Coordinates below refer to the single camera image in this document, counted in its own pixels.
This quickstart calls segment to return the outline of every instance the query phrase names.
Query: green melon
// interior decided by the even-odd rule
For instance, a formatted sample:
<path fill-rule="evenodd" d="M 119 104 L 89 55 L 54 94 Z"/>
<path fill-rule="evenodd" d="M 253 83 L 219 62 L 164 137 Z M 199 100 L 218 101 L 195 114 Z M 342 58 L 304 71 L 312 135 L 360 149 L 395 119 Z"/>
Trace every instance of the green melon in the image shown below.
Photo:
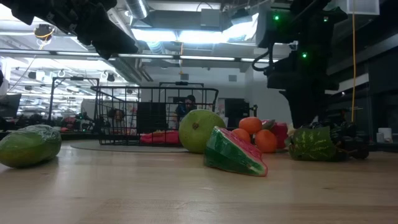
<path fill-rule="evenodd" d="M 0 141 L 0 163 L 9 167 L 29 167 L 53 159 L 61 149 L 61 135 L 39 124 L 22 128 Z"/>
<path fill-rule="evenodd" d="M 182 145 L 193 153 L 203 153 L 215 126 L 225 128 L 224 121 L 208 110 L 193 110 L 180 123 L 178 135 Z"/>

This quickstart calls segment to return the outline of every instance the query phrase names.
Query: red object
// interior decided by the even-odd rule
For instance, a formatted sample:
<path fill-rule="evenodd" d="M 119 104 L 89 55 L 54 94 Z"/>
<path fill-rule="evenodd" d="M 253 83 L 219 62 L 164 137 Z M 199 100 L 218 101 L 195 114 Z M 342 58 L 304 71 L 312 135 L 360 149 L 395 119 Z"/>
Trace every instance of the red object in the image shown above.
<path fill-rule="evenodd" d="M 256 117 L 243 118 L 239 122 L 239 128 L 244 129 L 249 134 L 256 134 L 262 129 L 262 123 Z"/>
<path fill-rule="evenodd" d="M 233 130 L 232 133 L 235 134 L 238 138 L 242 139 L 243 141 L 251 143 L 250 134 L 247 131 L 238 128 Z"/>
<path fill-rule="evenodd" d="M 277 138 L 270 130 L 261 130 L 256 133 L 256 146 L 262 153 L 275 153 L 277 149 Z"/>
<path fill-rule="evenodd" d="M 262 123 L 265 124 L 269 120 L 262 120 Z M 287 135 L 287 124 L 282 122 L 275 122 L 275 125 L 272 127 L 271 132 L 275 134 L 278 145 L 278 149 L 283 149 L 286 147 L 285 140 L 288 138 Z"/>
<path fill-rule="evenodd" d="M 150 134 L 143 134 L 141 135 L 141 143 L 181 144 L 180 139 L 178 138 L 178 131 L 158 131 Z"/>

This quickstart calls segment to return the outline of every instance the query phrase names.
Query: ceiling pipe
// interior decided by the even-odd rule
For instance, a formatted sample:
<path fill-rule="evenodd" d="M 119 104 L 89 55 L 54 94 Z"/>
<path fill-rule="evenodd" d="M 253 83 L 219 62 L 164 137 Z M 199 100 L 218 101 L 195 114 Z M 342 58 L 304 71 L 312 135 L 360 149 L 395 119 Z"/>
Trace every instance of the ceiling pipe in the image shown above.
<path fill-rule="evenodd" d="M 145 0 L 124 0 L 130 14 L 136 19 L 143 19 L 149 14 L 149 7 Z"/>

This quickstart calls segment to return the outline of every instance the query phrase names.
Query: watermelon slice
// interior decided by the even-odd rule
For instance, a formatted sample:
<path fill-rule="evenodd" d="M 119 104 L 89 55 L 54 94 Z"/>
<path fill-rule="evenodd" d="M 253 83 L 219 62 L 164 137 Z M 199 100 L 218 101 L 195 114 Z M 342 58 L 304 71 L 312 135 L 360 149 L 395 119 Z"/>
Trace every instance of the watermelon slice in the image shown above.
<path fill-rule="evenodd" d="M 265 177 L 261 152 L 224 128 L 214 127 L 205 150 L 205 165 L 228 172 Z"/>

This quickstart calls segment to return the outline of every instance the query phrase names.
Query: table surface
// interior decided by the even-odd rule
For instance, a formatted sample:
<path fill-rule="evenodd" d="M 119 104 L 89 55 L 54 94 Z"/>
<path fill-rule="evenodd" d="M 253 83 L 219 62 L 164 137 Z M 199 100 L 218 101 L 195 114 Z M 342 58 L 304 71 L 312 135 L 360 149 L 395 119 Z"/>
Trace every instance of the table surface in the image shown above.
<path fill-rule="evenodd" d="M 398 154 L 366 161 L 264 155 L 267 177 L 190 153 L 104 152 L 63 143 L 30 169 L 0 165 L 1 224 L 398 223 Z"/>

